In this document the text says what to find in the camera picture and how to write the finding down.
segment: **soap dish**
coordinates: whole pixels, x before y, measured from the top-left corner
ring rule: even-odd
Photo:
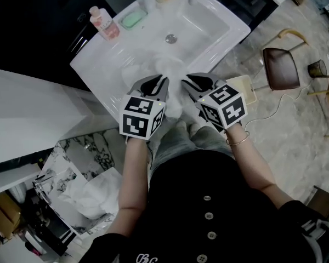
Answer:
[[[138,8],[126,14],[121,20],[120,25],[126,30],[131,30],[135,25],[137,25],[145,16],[147,12]]]

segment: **black shirt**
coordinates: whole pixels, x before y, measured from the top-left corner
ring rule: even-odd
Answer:
[[[81,263],[315,262],[301,225],[316,216],[299,201],[277,210],[248,187],[232,158],[198,150],[154,172],[130,238],[96,238]]]

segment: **bracelet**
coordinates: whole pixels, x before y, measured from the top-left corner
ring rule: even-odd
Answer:
[[[247,136],[246,136],[243,140],[241,140],[240,142],[238,142],[238,143],[229,144],[229,142],[228,142],[228,138],[226,139],[226,143],[227,143],[229,146],[236,146],[236,145],[242,144],[244,141],[246,141],[246,140],[248,139],[248,137],[250,136],[250,132],[247,131],[246,134],[247,134]]]

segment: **soap bar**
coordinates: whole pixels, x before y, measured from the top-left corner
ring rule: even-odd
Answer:
[[[136,24],[139,23],[140,20],[142,20],[145,16],[147,15],[147,13],[145,11],[143,11],[142,9],[136,9],[132,12],[130,12],[129,14],[127,14],[126,16],[124,16],[121,21],[120,24],[127,30],[131,30]]]

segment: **cable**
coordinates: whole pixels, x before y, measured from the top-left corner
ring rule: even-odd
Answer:
[[[146,143],[146,145],[147,145],[147,147],[148,147],[148,149],[149,149],[149,151],[150,151],[150,154],[151,154],[151,162],[150,162],[150,166],[152,166],[152,162],[154,161],[154,153],[152,152],[152,150],[151,150],[151,148],[150,148],[150,142],[149,142],[149,141]]]
[[[298,99],[300,98],[300,96],[301,96],[302,91],[303,91],[304,89],[309,88],[309,87],[311,86],[313,80],[314,80],[314,79],[312,79],[312,81],[308,84],[308,86],[306,86],[306,87],[304,87],[304,88],[301,89],[299,95],[298,95],[297,98],[295,98],[295,99],[294,99],[293,97],[291,97],[290,95],[288,95],[288,94],[283,94],[283,95],[281,96],[280,100],[279,100],[279,104],[278,104],[278,107],[277,107],[276,111],[275,111],[272,115],[270,115],[270,116],[268,116],[268,117],[266,117],[266,118],[263,118],[263,119],[254,119],[254,120],[249,121],[249,122],[245,125],[245,131],[246,131],[247,126],[248,126],[250,123],[252,123],[252,122],[256,122],[256,121],[265,121],[265,120],[270,119],[270,118],[273,117],[274,115],[276,115],[277,112],[278,112],[278,110],[279,110],[279,107],[280,107],[280,104],[281,104],[281,101],[282,101],[284,95],[285,95],[285,96],[288,96],[288,97],[291,98],[293,101],[298,100]]]

